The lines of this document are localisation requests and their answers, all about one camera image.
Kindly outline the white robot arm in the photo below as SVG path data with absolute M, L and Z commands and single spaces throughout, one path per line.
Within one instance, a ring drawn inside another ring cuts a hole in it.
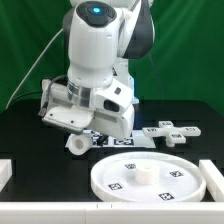
M 153 0 L 72 3 L 63 21 L 70 65 L 67 83 L 43 80 L 39 116 L 71 133 L 68 147 L 89 149 L 86 128 L 125 139 L 134 123 L 133 90 L 113 74 L 117 59 L 139 59 L 154 42 Z

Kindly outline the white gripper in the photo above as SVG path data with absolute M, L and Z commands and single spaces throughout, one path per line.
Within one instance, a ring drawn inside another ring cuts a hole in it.
M 81 89 L 64 86 L 49 79 L 42 81 L 43 95 L 39 115 L 48 125 L 81 135 L 85 129 L 103 135 L 98 139 L 102 146 L 109 136 L 125 139 L 131 135 L 134 124 L 134 107 L 120 114 L 100 110 L 92 105 L 93 94 L 100 89 Z

